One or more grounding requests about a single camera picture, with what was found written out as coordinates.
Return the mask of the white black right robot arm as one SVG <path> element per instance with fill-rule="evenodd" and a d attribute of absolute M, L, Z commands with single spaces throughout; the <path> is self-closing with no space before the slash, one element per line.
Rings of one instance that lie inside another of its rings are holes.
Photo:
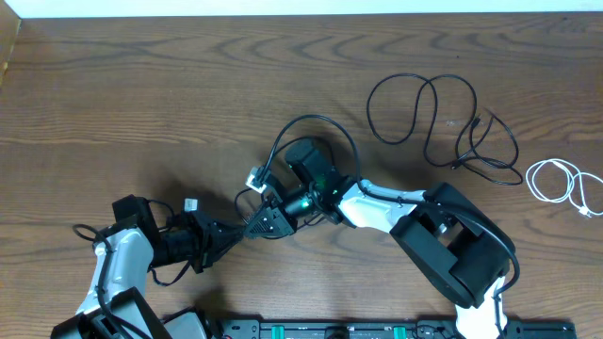
<path fill-rule="evenodd" d="M 246 222 L 246 236 L 276 240 L 300 219 L 321 214 L 333 224 L 389 234 L 428 281 L 454 303 L 464 338 L 501 338 L 508 323 L 502 294 L 519 276 L 512 240 L 449 184 L 399 191 L 369 180 L 312 179 L 274 193 Z"/>

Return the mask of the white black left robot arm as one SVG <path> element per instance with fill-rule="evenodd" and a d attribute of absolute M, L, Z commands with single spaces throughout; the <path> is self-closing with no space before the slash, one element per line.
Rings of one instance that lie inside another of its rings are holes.
<path fill-rule="evenodd" d="M 183 263 L 203 272 L 242 239 L 242 228 L 203 213 L 184 212 L 161 231 L 150 216 L 135 213 L 93 233 L 96 267 L 75 316 L 56 325 L 53 338 L 221 338 L 223 330 L 195 308 L 161 319 L 144 298 L 147 276 L 162 266 Z"/>

